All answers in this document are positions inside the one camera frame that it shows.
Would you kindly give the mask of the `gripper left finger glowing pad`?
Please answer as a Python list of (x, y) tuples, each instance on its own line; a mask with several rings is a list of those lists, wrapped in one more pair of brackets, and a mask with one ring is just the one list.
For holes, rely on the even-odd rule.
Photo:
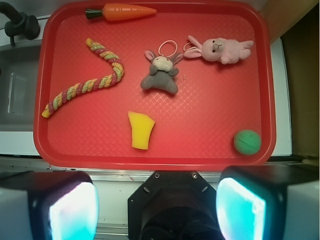
[(98, 190), (84, 171), (0, 174), (2, 240), (93, 240)]

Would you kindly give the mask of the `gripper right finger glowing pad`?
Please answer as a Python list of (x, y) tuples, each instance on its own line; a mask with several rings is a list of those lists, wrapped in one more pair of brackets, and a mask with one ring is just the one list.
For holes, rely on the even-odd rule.
[(229, 166), (220, 175), (216, 213), (226, 240), (318, 240), (320, 169)]

